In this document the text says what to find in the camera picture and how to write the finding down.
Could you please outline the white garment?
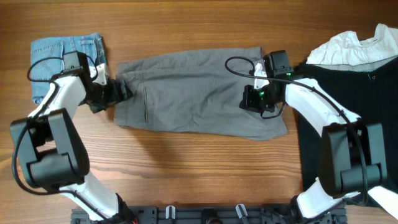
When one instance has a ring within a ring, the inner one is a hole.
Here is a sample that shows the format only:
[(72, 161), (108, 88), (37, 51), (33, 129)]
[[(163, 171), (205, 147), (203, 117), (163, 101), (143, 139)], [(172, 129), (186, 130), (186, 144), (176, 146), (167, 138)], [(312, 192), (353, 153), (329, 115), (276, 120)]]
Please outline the white garment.
[(374, 36), (359, 40), (354, 31), (342, 32), (307, 57), (311, 65), (362, 65), (397, 55), (397, 29), (378, 24)]

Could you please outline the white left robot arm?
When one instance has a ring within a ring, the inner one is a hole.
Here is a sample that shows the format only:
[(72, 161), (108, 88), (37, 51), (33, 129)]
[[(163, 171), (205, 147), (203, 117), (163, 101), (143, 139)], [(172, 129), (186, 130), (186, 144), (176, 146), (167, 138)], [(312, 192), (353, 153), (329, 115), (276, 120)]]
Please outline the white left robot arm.
[(84, 209), (93, 223), (137, 223), (125, 201), (90, 171), (87, 150), (73, 117), (86, 103), (95, 112), (132, 97), (122, 80), (96, 81), (86, 65), (70, 66), (46, 80), (50, 90), (26, 118), (10, 125), (12, 173), (32, 195), (63, 195)]

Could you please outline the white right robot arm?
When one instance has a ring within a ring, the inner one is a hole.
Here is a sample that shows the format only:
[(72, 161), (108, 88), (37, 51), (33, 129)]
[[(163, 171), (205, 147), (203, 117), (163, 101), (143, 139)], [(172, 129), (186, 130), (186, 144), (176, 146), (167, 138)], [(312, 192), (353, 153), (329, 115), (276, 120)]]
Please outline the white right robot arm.
[(291, 67), (285, 52), (254, 63), (240, 107), (264, 119), (277, 104), (298, 111), (303, 169), (314, 181), (287, 205), (268, 211), (288, 223), (328, 222), (332, 211), (373, 199), (397, 215), (397, 61), (370, 72)]

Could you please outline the grey cotton shorts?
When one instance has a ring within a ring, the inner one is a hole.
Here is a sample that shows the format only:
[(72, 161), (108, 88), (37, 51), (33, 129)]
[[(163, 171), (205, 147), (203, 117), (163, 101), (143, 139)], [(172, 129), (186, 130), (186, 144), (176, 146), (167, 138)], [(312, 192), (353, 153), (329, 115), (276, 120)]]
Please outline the grey cotton shorts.
[(278, 112), (242, 110), (239, 103), (251, 65), (261, 63), (260, 47), (189, 50), (118, 65), (133, 97), (116, 105), (114, 121), (153, 131), (225, 134), (263, 141), (287, 133)]

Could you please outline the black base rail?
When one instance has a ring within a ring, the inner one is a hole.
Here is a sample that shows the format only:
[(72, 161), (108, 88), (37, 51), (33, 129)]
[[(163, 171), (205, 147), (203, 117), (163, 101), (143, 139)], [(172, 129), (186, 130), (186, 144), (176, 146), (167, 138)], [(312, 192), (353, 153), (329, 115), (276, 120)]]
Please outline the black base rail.
[(215, 220), (225, 224), (256, 223), (282, 224), (289, 223), (289, 206), (270, 204), (257, 207), (246, 207), (239, 204), (235, 207), (185, 207), (167, 208), (155, 206), (131, 207), (142, 224), (201, 224), (213, 223)]

